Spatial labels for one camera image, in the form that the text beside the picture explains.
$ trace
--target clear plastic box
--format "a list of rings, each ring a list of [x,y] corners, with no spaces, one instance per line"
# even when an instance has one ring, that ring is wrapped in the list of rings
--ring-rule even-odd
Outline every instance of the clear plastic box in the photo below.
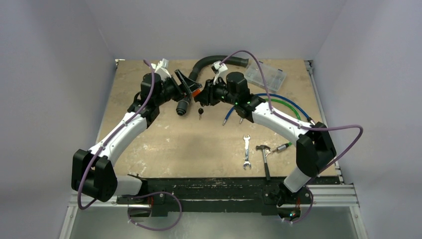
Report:
[[[261,64],[262,72],[264,73],[265,81],[267,82],[268,91],[277,93],[287,74],[282,70],[266,65],[261,61],[259,63]],[[264,89],[261,73],[254,60],[252,60],[251,64],[246,68],[244,76],[248,82]]]

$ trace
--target wooden table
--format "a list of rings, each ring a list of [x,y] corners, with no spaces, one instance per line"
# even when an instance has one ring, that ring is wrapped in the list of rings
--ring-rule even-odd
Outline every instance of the wooden table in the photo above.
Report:
[[[262,60],[265,64],[282,69],[287,77],[281,86],[280,95],[301,106],[314,120],[321,121],[317,101],[304,61]],[[197,60],[172,60],[169,72],[180,69],[189,75]],[[229,71],[244,72],[245,69],[228,66]],[[99,139],[120,123],[133,96],[140,90],[140,83],[149,68],[142,61],[120,61],[115,75],[110,98],[105,110]],[[211,79],[213,72],[205,67],[199,74],[198,81],[204,84]],[[252,93],[265,92],[262,88],[249,84]],[[265,144],[276,147],[286,143],[286,139],[273,131],[244,120],[239,124],[239,116],[234,112],[227,124],[223,119],[231,105],[219,103],[214,107],[204,107],[199,120],[199,103],[192,101],[190,111],[183,117],[176,114],[174,101],[160,107],[160,115],[145,132],[140,134],[123,152],[114,170],[118,175],[139,173],[144,178],[151,177],[263,177],[265,176],[263,158],[255,146]],[[277,109],[295,116],[293,112],[279,103]],[[249,158],[252,169],[244,170],[243,135],[251,136]],[[296,149],[270,155],[268,166],[271,176],[287,176],[295,167]],[[334,167],[322,173],[325,176],[336,175]]]

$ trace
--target claw hammer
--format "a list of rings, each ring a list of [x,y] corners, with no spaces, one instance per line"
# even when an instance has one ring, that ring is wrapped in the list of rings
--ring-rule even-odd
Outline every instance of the claw hammer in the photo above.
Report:
[[[257,145],[255,147],[256,150],[262,150],[262,156],[264,157],[264,169],[265,169],[265,177],[267,179],[267,181],[270,181],[271,177],[270,177],[270,170],[268,169],[268,164],[267,164],[267,154],[265,153],[265,150],[270,151],[271,148],[266,146],[266,145]]]

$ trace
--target green cable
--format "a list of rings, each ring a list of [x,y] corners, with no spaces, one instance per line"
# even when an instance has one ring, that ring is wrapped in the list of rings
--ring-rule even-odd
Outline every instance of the green cable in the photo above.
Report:
[[[288,103],[286,103],[286,102],[284,102],[284,101],[281,101],[281,100],[278,100],[278,99],[271,99],[271,101],[273,101],[273,102],[277,102],[277,103],[281,103],[281,104],[283,104],[283,105],[285,105],[285,106],[287,106],[287,107],[289,107],[289,109],[291,109],[294,113],[295,113],[295,115],[296,115],[296,118],[298,118],[298,120],[301,120],[301,116],[299,115],[299,113],[296,111],[296,109],[295,108],[293,108],[293,106],[291,106],[290,104],[288,104]]]

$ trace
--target black corrugated hose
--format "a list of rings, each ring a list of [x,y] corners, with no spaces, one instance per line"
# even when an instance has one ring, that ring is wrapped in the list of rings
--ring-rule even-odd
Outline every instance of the black corrugated hose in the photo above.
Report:
[[[227,56],[207,56],[199,60],[197,63],[195,63],[194,67],[192,68],[191,73],[189,74],[189,79],[196,81],[198,79],[198,74],[204,68],[205,66],[211,65],[212,63],[216,61],[222,61]],[[230,57],[226,60],[225,64],[234,65],[234,66],[241,66],[246,67],[248,66],[249,59],[243,59],[239,57]],[[183,100],[179,101],[176,107],[176,112],[178,115],[182,116],[186,114],[186,111],[188,110],[189,103],[191,102],[190,97],[186,97]]]

